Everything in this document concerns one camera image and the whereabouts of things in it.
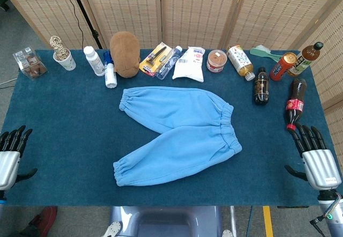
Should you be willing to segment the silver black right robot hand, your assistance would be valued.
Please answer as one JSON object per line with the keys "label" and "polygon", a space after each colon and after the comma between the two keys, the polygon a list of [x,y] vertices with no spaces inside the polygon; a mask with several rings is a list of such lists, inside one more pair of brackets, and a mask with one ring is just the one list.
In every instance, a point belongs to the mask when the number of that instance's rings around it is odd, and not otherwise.
{"label": "silver black right robot hand", "polygon": [[309,182],[315,190],[333,190],[341,185],[342,179],[334,156],[326,147],[320,131],[313,126],[308,127],[299,123],[288,124],[287,131],[294,140],[305,172],[296,171],[289,165],[285,166],[286,171],[296,178]]}

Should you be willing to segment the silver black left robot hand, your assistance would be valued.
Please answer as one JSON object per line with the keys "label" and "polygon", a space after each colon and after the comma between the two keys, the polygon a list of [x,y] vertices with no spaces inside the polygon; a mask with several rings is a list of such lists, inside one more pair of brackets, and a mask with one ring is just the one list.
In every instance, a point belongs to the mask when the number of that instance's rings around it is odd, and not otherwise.
{"label": "silver black left robot hand", "polygon": [[33,168],[26,174],[18,174],[24,150],[33,129],[25,130],[22,125],[11,132],[1,134],[1,194],[10,190],[16,183],[30,179],[38,171]]}

